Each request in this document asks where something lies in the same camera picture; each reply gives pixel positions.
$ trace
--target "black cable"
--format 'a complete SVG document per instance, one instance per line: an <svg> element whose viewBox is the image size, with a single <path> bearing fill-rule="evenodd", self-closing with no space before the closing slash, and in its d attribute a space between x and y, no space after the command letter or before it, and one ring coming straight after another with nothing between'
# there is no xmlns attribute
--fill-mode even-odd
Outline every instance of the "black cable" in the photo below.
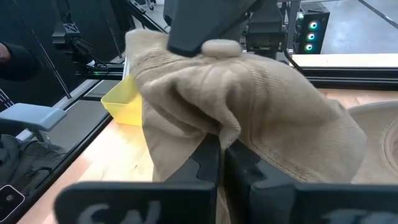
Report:
<svg viewBox="0 0 398 224"><path fill-rule="evenodd" d="M285 34L285 41L282 43L282 49L287 60L296 68L301 74L304 74L303 69L292 59L287 51L287 33Z"/></svg>
<svg viewBox="0 0 398 224"><path fill-rule="evenodd" d="M94 61L95 61L95 67L96 67L97 69L99 69L99 70L107 70L107 69L108 69L108 66L106 65L105 62L103 62L103 61L101 61L100 59L94 57L93 55L90 55L90 56L94 59Z"/></svg>

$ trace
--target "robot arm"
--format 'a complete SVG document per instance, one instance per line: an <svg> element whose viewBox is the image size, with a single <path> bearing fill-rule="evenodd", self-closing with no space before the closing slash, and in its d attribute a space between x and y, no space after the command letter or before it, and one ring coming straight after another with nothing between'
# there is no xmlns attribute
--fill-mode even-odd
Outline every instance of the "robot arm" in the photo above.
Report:
<svg viewBox="0 0 398 224"><path fill-rule="evenodd" d="M194 57L207 40L238 40L246 12L259 8L263 1L166 0L164 19L172 26L168 50Z"/></svg>

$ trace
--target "black electronic device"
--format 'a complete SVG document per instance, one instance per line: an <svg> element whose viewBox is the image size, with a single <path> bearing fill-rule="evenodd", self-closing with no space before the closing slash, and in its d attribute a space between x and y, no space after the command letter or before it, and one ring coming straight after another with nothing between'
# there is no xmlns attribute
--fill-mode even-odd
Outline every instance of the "black electronic device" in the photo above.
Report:
<svg viewBox="0 0 398 224"><path fill-rule="evenodd" d="M11 185L4 185L0 189L0 223L7 221L7 218L24 202L22 195Z"/></svg>
<svg viewBox="0 0 398 224"><path fill-rule="evenodd" d="M320 54L330 12L320 2L301 4L294 48L297 54Z"/></svg>
<svg viewBox="0 0 398 224"><path fill-rule="evenodd" d="M240 141L236 141L226 150L224 163L224 186L231 216L231 224L277 223L283 224L286 213L280 214L272 200L253 198L253 187L265 182L270 187L279 187L294 183L294 179L262 160ZM293 200L291 195L274 192L278 200Z"/></svg>

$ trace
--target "beige cloth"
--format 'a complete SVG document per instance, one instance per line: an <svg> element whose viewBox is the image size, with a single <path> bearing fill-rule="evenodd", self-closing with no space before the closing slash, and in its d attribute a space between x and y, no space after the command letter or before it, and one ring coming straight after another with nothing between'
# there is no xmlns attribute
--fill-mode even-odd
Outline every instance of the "beige cloth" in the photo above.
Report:
<svg viewBox="0 0 398 224"><path fill-rule="evenodd" d="M368 136L354 184L398 184L398 101L357 106L350 115Z"/></svg>
<svg viewBox="0 0 398 224"><path fill-rule="evenodd" d="M187 160L206 133L236 139L302 182L350 183L366 137L348 112L283 63L209 40L194 58L166 50L167 35L126 34L130 74L144 99L143 128L158 180ZM229 223L223 200L217 223Z"/></svg>

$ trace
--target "black plastic part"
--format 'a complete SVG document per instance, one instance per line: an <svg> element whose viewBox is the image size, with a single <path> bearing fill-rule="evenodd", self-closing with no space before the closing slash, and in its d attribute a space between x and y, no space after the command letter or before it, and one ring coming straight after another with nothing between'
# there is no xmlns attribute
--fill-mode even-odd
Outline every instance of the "black plastic part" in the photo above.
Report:
<svg viewBox="0 0 398 224"><path fill-rule="evenodd" d="M184 57L196 56L204 42L220 38L231 27L242 22L245 13L256 2L179 0L175 17L172 18L168 50Z"/></svg>
<svg viewBox="0 0 398 224"><path fill-rule="evenodd" d="M74 53L72 40L80 38L81 34L75 23L62 23L55 24L54 33L52 34L52 43L57 50L65 54Z"/></svg>
<svg viewBox="0 0 398 224"><path fill-rule="evenodd" d="M277 0L267 0L262 7L254 12L248 22L246 32L246 46L253 48L269 47L278 51L280 43L285 37L282 29L283 17L277 5Z"/></svg>
<svg viewBox="0 0 398 224"><path fill-rule="evenodd" d="M166 182L207 181L218 185L220 176L220 140L207 134L189 159Z"/></svg>
<svg viewBox="0 0 398 224"><path fill-rule="evenodd" d="M297 184L290 215L298 224L398 223L396 185Z"/></svg>
<svg viewBox="0 0 398 224"><path fill-rule="evenodd" d="M215 189L209 182L80 183L57 197L55 214L59 224L214 224ZM143 222L127 221L137 218Z"/></svg>
<svg viewBox="0 0 398 224"><path fill-rule="evenodd" d="M303 75L317 88L398 90L398 68L302 67Z"/></svg>
<svg viewBox="0 0 398 224"><path fill-rule="evenodd" d="M295 223L290 214L295 200L295 186L278 183L275 180L265 180L265 187L253 184L248 200L248 224L289 224Z"/></svg>
<svg viewBox="0 0 398 224"><path fill-rule="evenodd" d="M231 223L258 223L256 222L257 210L253 210L256 207L251 206L252 188L256 183L272 186L292 182L294 182L293 178L262 160L240 141L236 141L227 149L224 165L224 187ZM266 213L265 208L261 205L256 209L261 213Z"/></svg>

